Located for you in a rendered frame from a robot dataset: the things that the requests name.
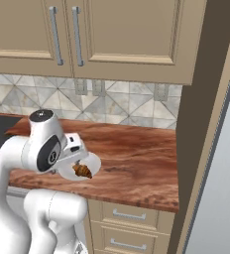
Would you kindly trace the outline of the beige cupboard door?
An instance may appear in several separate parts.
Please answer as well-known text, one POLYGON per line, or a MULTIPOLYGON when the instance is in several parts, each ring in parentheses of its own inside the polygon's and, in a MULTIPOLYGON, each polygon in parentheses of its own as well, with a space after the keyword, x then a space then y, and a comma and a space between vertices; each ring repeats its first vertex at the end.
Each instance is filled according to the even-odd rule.
POLYGON ((207 0, 65 0, 75 77, 192 84, 207 0), (77 65, 71 8, 78 6, 77 65))
POLYGON ((0 0, 0 73, 71 75, 64 0, 0 0), (49 8, 57 7, 63 65, 58 65, 49 8))

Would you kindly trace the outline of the brown tall side panel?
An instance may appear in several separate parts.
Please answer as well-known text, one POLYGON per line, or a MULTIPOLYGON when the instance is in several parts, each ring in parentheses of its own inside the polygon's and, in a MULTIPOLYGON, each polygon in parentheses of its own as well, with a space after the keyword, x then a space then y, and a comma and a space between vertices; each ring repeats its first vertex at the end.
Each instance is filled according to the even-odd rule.
POLYGON ((182 89, 176 123, 179 211, 168 254, 182 254, 229 78, 230 0, 207 0, 192 85, 182 89))

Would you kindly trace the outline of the grey wall outlet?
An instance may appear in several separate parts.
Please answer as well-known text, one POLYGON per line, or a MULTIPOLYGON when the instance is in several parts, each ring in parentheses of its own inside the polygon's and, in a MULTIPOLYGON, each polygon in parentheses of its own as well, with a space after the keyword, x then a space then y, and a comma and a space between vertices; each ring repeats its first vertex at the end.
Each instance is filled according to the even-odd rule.
POLYGON ((154 100, 155 101, 167 101, 169 96, 169 88, 168 84, 155 84, 154 89, 154 100))
POLYGON ((100 79, 92 80, 92 94, 94 96, 104 96, 105 95, 105 81, 100 79))
POLYGON ((88 93, 86 79, 76 78, 74 80, 74 87, 77 95, 86 95, 88 93))

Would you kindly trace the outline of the white round plate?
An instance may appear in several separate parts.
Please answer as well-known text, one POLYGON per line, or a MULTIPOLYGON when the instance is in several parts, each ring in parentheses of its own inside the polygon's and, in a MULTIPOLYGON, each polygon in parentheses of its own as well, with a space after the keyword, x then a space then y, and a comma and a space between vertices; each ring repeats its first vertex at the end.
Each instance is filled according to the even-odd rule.
MULTIPOLYGON (((94 177, 98 171, 101 168, 101 160, 98 156, 96 156, 93 153, 89 153, 89 155, 81 159, 79 163, 82 166, 86 166, 88 170, 90 171, 91 175, 94 177)), ((66 163, 63 163, 61 166, 57 168, 57 172, 64 178, 70 181, 86 181, 87 177, 84 176, 78 176, 75 173, 75 170, 73 168, 75 166, 75 163, 73 161, 69 161, 66 163)))

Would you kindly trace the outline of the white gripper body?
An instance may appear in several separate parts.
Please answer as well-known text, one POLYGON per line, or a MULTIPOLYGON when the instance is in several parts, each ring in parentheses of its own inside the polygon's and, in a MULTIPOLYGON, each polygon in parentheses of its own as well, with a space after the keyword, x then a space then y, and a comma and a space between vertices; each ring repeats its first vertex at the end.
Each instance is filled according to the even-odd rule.
POLYGON ((85 150, 79 150, 74 153, 70 153, 69 155, 65 155, 63 157, 59 157, 56 163, 51 167, 51 170, 66 170, 67 168, 71 168, 73 164, 77 161, 80 161, 88 156, 88 152, 85 150))

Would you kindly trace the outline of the grey fridge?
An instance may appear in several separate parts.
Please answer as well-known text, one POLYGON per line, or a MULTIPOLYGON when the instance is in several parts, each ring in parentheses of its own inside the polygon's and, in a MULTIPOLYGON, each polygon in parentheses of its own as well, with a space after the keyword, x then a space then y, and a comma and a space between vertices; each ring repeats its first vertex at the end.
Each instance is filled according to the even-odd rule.
POLYGON ((230 254, 230 82, 182 254, 230 254))

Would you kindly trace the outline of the beige drawer front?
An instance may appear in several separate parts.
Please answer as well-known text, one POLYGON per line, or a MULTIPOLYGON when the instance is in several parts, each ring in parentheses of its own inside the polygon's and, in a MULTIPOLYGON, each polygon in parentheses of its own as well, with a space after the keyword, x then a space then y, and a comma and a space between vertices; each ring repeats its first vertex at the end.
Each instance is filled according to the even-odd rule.
POLYGON ((101 232, 103 235, 104 248, 106 250, 119 251, 120 253, 128 252, 129 254, 151 254, 153 251, 154 243, 155 243, 154 236, 133 232, 127 229, 118 229, 118 228, 107 227, 107 226, 102 226, 101 232), (126 244, 137 245, 137 246, 142 246, 143 244, 146 244, 147 250, 140 251, 140 250, 135 250, 131 248, 116 246, 110 243, 111 238, 114 238, 117 242, 122 242, 126 244))
POLYGON ((151 228, 157 226, 158 213, 155 210, 112 202, 104 202, 102 208, 103 216, 108 219, 126 221, 151 228))

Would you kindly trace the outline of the brown croissant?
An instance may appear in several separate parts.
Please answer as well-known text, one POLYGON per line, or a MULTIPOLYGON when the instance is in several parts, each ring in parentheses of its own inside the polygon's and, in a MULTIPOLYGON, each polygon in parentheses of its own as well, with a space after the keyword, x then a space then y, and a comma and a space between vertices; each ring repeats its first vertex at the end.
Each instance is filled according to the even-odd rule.
POLYGON ((72 168, 78 177, 87 177, 89 179, 92 178, 92 174, 86 165, 75 164, 72 166, 72 168))

